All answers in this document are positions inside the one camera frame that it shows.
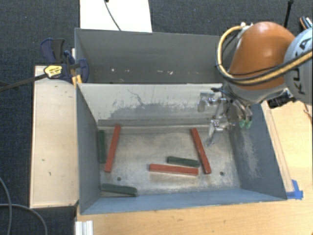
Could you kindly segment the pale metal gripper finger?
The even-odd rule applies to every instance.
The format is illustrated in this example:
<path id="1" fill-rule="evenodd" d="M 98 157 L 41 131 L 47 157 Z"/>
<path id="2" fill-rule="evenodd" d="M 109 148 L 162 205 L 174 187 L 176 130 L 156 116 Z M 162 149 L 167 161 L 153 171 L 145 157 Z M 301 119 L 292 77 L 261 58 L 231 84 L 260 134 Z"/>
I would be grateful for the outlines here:
<path id="1" fill-rule="evenodd" d="M 211 120 L 208 126 L 208 133 L 204 141 L 206 146 L 219 141 L 220 135 L 223 133 L 224 129 L 220 124 L 219 120 Z"/>
<path id="2" fill-rule="evenodd" d="M 204 112 L 206 107 L 210 107 L 216 104 L 215 93 L 200 93 L 200 100 L 197 103 L 198 112 Z"/>

